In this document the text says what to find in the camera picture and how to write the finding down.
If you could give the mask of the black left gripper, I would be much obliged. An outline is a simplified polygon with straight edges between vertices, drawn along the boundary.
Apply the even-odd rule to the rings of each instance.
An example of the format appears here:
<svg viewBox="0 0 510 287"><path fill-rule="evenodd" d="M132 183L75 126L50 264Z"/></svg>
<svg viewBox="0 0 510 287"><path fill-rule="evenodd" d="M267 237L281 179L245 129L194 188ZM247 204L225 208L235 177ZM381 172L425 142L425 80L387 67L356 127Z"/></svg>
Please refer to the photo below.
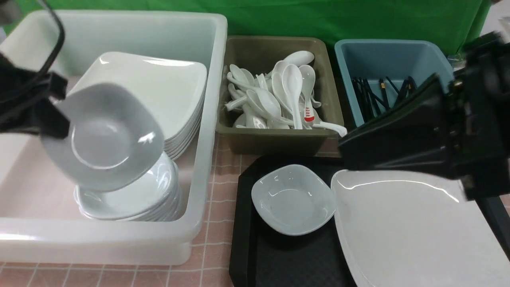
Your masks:
<svg viewBox="0 0 510 287"><path fill-rule="evenodd" d="M1 55L1 133L20 133L31 136L49 136L64 139L69 134L71 122L57 109L51 98L65 100L68 80L58 73L49 72L36 80L27 90L15 92L32 80L36 71L16 67Z"/></svg>

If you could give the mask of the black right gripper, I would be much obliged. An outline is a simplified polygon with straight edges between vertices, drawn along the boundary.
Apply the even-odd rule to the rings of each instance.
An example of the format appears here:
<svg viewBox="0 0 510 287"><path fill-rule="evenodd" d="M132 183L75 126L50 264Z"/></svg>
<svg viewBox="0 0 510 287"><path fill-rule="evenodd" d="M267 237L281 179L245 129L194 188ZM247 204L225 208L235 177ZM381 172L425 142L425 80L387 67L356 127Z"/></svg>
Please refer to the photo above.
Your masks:
<svg viewBox="0 0 510 287"><path fill-rule="evenodd" d="M344 167L446 179L458 174L468 200L508 194L509 43L491 31L465 44L463 52L465 65L449 86L463 115L455 167L459 116L436 73L390 111L339 139Z"/></svg>

